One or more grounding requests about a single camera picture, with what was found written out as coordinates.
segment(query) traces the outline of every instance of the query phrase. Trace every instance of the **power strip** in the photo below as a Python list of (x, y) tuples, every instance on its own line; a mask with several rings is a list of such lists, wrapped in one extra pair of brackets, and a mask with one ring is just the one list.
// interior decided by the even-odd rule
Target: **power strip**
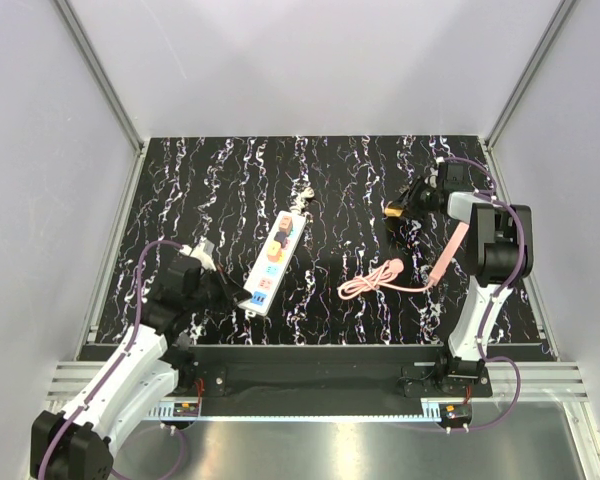
[(289, 266), (307, 219), (303, 215), (290, 212), (278, 213), (267, 241), (244, 284), (245, 290), (253, 296), (238, 306), (247, 312), (247, 316), (266, 316), (271, 307), (278, 287), (282, 283), (284, 272)]

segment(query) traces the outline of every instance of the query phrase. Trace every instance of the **pink cable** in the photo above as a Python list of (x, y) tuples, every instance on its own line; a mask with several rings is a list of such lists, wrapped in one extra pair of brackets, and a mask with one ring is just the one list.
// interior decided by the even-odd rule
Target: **pink cable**
[(458, 251), (458, 248), (460, 248), (462, 240), (464, 239), (464, 236), (467, 234), (468, 230), (468, 224), (462, 222), (458, 224), (456, 230), (451, 236), (451, 239), (449, 240), (449, 243), (447, 243), (447, 246), (442, 252), (442, 255), (440, 255), (440, 258), (438, 258), (438, 261), (433, 266), (431, 274), (429, 275), (429, 283), (427, 283), (426, 286), (412, 288), (400, 287), (392, 284), (391, 282), (393, 282), (404, 270), (402, 260), (399, 258), (394, 258), (384, 262), (382, 265), (380, 265), (380, 268), (377, 268), (366, 277), (358, 275), (348, 282), (343, 283), (338, 287), (338, 295), (342, 300), (351, 300), (361, 293), (370, 292), (371, 290), (378, 290), (380, 287), (392, 288), (393, 290), (407, 293), (426, 292), (431, 287), (437, 285), (444, 273), (447, 271), (449, 263), (451, 263), (453, 256)]
[(342, 300), (351, 300), (361, 293), (378, 290), (380, 287), (392, 288), (401, 292), (422, 293), (426, 292), (433, 286), (433, 280), (425, 287), (407, 288), (394, 285), (393, 282), (397, 276), (404, 270), (402, 260), (394, 258), (384, 262), (380, 268), (373, 271), (366, 277), (358, 275), (348, 282), (343, 283), (338, 287), (338, 295)]

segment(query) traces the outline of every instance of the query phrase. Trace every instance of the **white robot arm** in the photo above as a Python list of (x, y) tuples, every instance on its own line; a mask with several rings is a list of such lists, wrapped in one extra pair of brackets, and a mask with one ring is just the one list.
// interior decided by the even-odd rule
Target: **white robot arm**
[[(124, 441), (166, 395), (194, 386), (191, 352), (174, 346), (194, 311), (214, 303), (237, 304), (251, 294), (226, 277), (203, 240), (180, 249), (156, 278), (122, 343), (82, 392), (53, 414), (43, 411), (31, 432), (30, 474), (39, 480), (106, 480)], [(193, 407), (182, 416), (195, 416)]]
[(462, 388), (483, 378), (489, 337), (501, 307), (511, 285), (533, 267), (531, 210), (476, 192), (465, 164), (440, 160), (437, 174), (416, 179), (385, 209), (387, 216), (423, 222), (436, 212), (468, 224), (465, 268), (470, 280), (458, 324), (428, 378), (437, 387)]

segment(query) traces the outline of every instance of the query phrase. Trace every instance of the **white wall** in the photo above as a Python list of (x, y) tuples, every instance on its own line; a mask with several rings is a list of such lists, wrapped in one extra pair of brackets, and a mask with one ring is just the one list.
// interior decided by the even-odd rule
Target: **white wall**
[(143, 136), (486, 135), (559, 0), (72, 0)]
[(600, 424), (600, 0), (576, 7), (495, 153), (533, 209), (539, 288)]
[(0, 479), (75, 351), (133, 160), (51, 5), (0, 0)]

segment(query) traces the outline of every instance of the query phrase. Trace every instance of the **black marble surface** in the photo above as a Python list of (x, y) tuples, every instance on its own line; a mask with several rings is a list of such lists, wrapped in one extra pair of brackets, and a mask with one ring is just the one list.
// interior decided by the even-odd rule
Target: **black marble surface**
[[(244, 283), (280, 210), (305, 187), (316, 191), (308, 223), (267, 318), (236, 309), (195, 315), (198, 344), (427, 344), (455, 327), (468, 278), (462, 253), (440, 284), (425, 294), (370, 292), (351, 301), (336, 288), (354, 275), (399, 257), (398, 284), (421, 286), (453, 233), (455, 221), (432, 216), (388, 225), (387, 201), (411, 179), (435, 168), (437, 156), (484, 163), (477, 137), (163, 138), (149, 145), (96, 342), (120, 341), (135, 310), (132, 273), (144, 245), (157, 238), (189, 245), (201, 236)], [(485, 178), (474, 174), (476, 186)], [(145, 289), (175, 255), (149, 255)], [(527, 294), (517, 288), (492, 332), (494, 342), (539, 343)]]

